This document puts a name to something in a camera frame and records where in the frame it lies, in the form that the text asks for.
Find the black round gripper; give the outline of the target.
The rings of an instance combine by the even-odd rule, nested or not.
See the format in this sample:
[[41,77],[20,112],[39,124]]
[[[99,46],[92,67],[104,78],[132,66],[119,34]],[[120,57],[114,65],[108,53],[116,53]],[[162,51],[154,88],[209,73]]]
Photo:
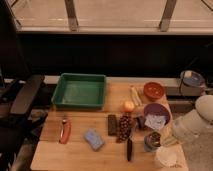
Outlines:
[[160,147],[161,145],[164,147],[169,147],[177,144],[178,140],[173,134],[164,135],[161,137],[158,132],[152,132],[148,135],[148,143],[151,147]]

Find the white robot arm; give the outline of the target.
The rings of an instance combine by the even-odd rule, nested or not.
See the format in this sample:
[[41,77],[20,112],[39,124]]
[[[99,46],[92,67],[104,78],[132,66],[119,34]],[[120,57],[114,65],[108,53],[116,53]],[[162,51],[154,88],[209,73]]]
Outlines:
[[203,95],[191,111],[171,120],[150,143],[156,147],[189,143],[209,129],[213,129],[213,95]]

